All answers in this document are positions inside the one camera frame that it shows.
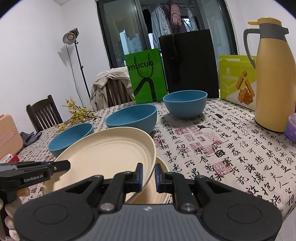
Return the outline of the gloved left hand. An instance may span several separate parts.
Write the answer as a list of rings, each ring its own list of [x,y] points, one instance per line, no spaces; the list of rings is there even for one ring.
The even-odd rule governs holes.
[[[1,199],[1,210],[4,210],[5,212],[5,219],[4,224],[9,230],[9,236],[6,235],[5,239],[1,240],[20,240],[20,237],[15,230],[13,218],[16,210],[22,205],[22,201],[19,197],[16,197],[16,199],[9,203],[4,205],[3,200]]]

